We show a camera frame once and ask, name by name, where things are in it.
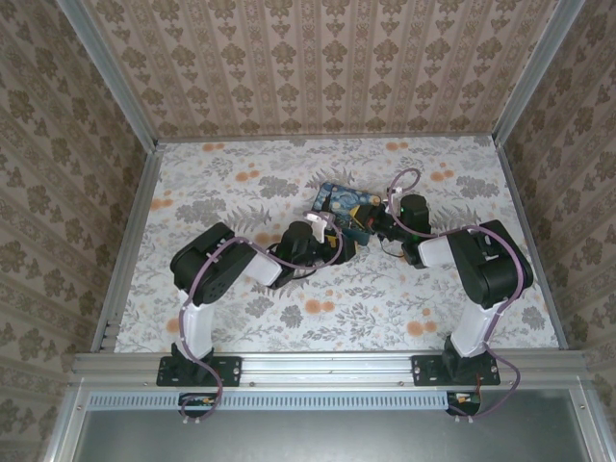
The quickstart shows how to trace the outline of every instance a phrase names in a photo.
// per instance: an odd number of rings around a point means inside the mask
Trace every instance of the floral patterned surface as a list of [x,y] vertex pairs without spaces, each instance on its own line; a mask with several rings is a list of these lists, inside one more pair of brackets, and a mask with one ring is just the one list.
[[[498,218],[526,251],[489,137],[169,144],[115,350],[169,350],[179,303],[168,264],[217,221],[267,246],[310,208],[321,183],[384,196],[406,167],[423,172],[416,192],[427,198],[436,229]],[[399,244],[385,247],[399,252]],[[414,269],[372,239],[347,264],[278,291],[241,277],[213,307],[214,344],[222,351],[438,348],[470,303],[456,273]],[[494,345],[557,347],[537,284],[506,313]]]

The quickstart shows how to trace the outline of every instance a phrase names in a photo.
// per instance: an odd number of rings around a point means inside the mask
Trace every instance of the patterned wallpaper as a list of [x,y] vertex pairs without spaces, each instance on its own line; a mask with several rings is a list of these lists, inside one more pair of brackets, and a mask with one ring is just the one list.
[[0,2],[0,460],[39,459],[144,153],[54,1]]
[[489,132],[554,0],[87,0],[160,138]]
[[570,345],[587,350],[616,433],[615,30],[616,2],[586,2],[505,147]]

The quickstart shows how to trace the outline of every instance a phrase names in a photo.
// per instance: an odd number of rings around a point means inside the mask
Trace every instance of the wallpaper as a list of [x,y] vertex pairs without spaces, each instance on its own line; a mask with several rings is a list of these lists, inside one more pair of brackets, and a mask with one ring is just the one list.
[[588,1],[506,151],[571,347],[616,434],[616,2]]
[[87,0],[159,138],[490,132],[554,0]]
[[[170,351],[180,303],[168,262],[219,221],[267,247],[310,210],[324,182],[385,196],[417,167],[434,230],[500,219],[524,235],[489,136],[172,143],[164,153],[116,352]],[[401,184],[413,181],[412,175]],[[341,203],[332,199],[332,210]],[[371,238],[349,262],[271,290],[240,277],[212,309],[218,351],[442,348],[472,304],[454,265],[414,269]],[[504,315],[497,347],[557,347],[535,284]]]
[[42,455],[144,153],[53,1],[0,2],[0,460]]

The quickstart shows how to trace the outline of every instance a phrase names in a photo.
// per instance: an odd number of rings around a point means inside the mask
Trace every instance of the purple cable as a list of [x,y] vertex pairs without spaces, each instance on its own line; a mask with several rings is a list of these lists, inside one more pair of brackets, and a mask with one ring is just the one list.
[[[215,381],[217,383],[217,387],[218,387],[217,396],[216,396],[216,399],[215,399],[214,403],[212,404],[212,407],[210,409],[208,409],[205,412],[205,414],[203,414],[201,417],[199,417],[200,420],[204,421],[204,420],[208,419],[209,417],[211,417],[212,414],[214,413],[214,411],[216,410],[216,408],[218,407],[218,405],[220,404],[220,401],[222,400],[222,380],[220,379],[220,376],[207,363],[204,363],[199,358],[194,356],[194,354],[191,351],[188,343],[186,342],[186,335],[185,335],[185,329],[184,329],[184,315],[186,313],[186,310],[187,310],[188,306],[193,302],[194,293],[196,292],[196,288],[199,285],[199,282],[201,281],[201,278],[203,277],[205,272],[208,270],[208,268],[212,265],[212,263],[214,263],[216,261],[217,257],[228,246],[230,246],[232,244],[248,244],[252,248],[254,248],[256,251],[261,252],[264,255],[267,255],[272,260],[278,262],[279,264],[285,265],[285,266],[287,266],[289,268],[292,268],[294,270],[320,270],[321,268],[325,268],[325,267],[333,264],[338,259],[338,257],[340,256],[340,254],[343,251],[343,234],[342,234],[342,231],[340,230],[340,228],[338,228],[338,226],[336,226],[333,223],[333,221],[330,218],[327,218],[325,215],[323,215],[323,214],[321,214],[319,212],[310,212],[310,213],[314,214],[314,215],[318,215],[319,217],[321,217],[325,221],[327,221],[331,225],[331,227],[334,229],[334,232],[336,233],[336,237],[338,238],[338,242],[340,243],[338,245],[338,250],[336,251],[335,255],[329,261],[327,261],[327,262],[325,262],[325,263],[323,263],[321,265],[316,265],[316,266],[312,266],[312,267],[304,267],[304,266],[301,266],[301,265],[295,265],[293,263],[285,262],[284,260],[281,260],[278,257],[270,255],[262,247],[260,247],[257,244],[252,243],[251,241],[249,241],[246,238],[234,237],[234,238],[230,239],[229,241],[225,241],[221,246],[219,246],[214,251],[214,253],[212,255],[210,255],[210,257],[205,261],[205,263],[203,264],[201,269],[197,272],[196,276],[194,277],[194,280],[192,281],[193,283],[191,285],[191,289],[189,291],[189,297],[186,299],[186,301],[182,305],[182,309],[180,310],[180,316],[178,317],[178,322],[180,324],[180,342],[182,343],[182,347],[184,348],[184,351],[186,352],[186,354],[189,357],[189,359],[191,359],[197,365],[201,366],[203,369],[205,369],[207,372],[209,372],[214,377],[214,379],[215,379]],[[185,399],[182,402],[182,406],[180,408],[180,414],[185,419],[189,419],[189,416],[186,415],[186,405],[187,405],[189,400],[191,400],[191,399],[190,398]]]
[[400,179],[400,177],[402,177],[403,175],[405,175],[408,172],[413,172],[416,175],[415,178],[415,182],[408,188],[404,188],[402,190],[403,193],[406,193],[408,191],[410,191],[411,189],[415,188],[415,186],[417,186],[417,184],[420,181],[420,178],[422,176],[422,173],[414,167],[410,167],[407,168],[403,171],[401,171],[398,175],[396,175],[396,177],[394,178],[394,181],[392,181],[392,184],[387,192],[387,199],[389,201],[389,208],[391,211],[391,215],[392,218],[394,219],[394,221],[396,222],[396,224],[402,228],[404,231],[414,234],[416,236],[420,236],[422,238],[439,238],[441,236],[446,236],[447,234],[451,234],[457,231],[463,231],[463,230],[468,230],[468,229],[472,229],[474,231],[478,231],[481,232],[489,237],[491,237],[492,239],[494,239],[496,242],[498,242],[502,248],[504,248],[507,253],[511,256],[511,260],[513,261],[513,264],[516,267],[516,273],[518,276],[518,284],[516,286],[516,290],[513,292],[513,295],[507,299],[507,301],[504,302],[503,305],[501,305],[499,307],[499,309],[496,312],[496,315],[492,318],[492,322],[490,322],[490,325],[488,326],[488,330],[485,333],[485,336],[483,337],[483,345],[486,349],[486,351],[488,353],[490,353],[495,359],[497,359],[498,361],[501,361],[502,363],[506,364],[507,366],[509,366],[509,368],[511,368],[514,373],[516,374],[516,379],[513,383],[513,385],[511,386],[511,388],[509,389],[509,391],[505,394],[504,397],[502,397],[500,399],[499,402],[497,402],[494,406],[492,406],[490,409],[488,409],[487,411],[483,411],[479,414],[475,414],[474,416],[469,416],[468,414],[466,414],[464,411],[458,409],[455,406],[450,406],[451,409],[453,409],[454,411],[458,412],[459,414],[461,414],[462,416],[466,416],[469,419],[471,417],[473,417],[474,419],[478,419],[481,417],[486,417],[490,414],[492,414],[494,411],[496,411],[497,409],[499,409],[508,399],[509,397],[511,397],[511,395],[514,394],[514,392],[516,391],[516,389],[518,388],[518,385],[520,385],[520,380],[521,380],[521,374],[520,374],[520,370],[518,368],[516,368],[512,363],[510,363],[509,361],[507,361],[506,359],[502,358],[501,356],[497,355],[489,346],[488,346],[488,342],[490,340],[490,337],[492,337],[492,333],[494,332],[494,329],[497,326],[497,323],[499,322],[499,318],[502,316],[502,313],[504,312],[504,310],[506,310],[511,303],[513,303],[515,300],[518,299],[518,297],[520,297],[520,294],[522,293],[522,289],[524,286],[524,270],[522,269],[522,262],[520,261],[520,259],[518,258],[518,255],[516,255],[516,252],[514,251],[513,247],[511,245],[509,245],[509,243],[503,239],[501,236],[499,236],[497,233],[495,233],[494,231],[491,231],[487,228],[484,228],[482,226],[477,226],[474,224],[470,224],[467,226],[463,226],[461,228],[457,228],[457,229],[452,229],[450,231],[444,232],[444,233],[439,233],[439,234],[425,234],[425,233],[420,233],[419,231],[415,231],[411,228],[409,228],[408,226],[405,226],[404,223],[402,223],[399,218],[396,216],[396,211],[394,210],[394,201],[392,200],[392,191],[394,190],[394,188],[396,187],[396,183],[398,182],[398,180]]

